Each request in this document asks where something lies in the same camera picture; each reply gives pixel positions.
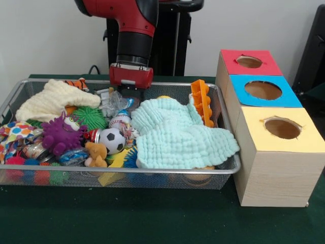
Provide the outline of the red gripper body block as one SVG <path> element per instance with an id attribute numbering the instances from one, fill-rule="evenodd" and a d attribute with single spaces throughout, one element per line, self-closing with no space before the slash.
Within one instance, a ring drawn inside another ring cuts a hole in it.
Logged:
<path id="1" fill-rule="evenodd" d="M 145 66 L 112 63 L 109 68 L 112 85 L 133 85 L 136 88 L 149 88 L 153 81 L 153 69 Z"/>

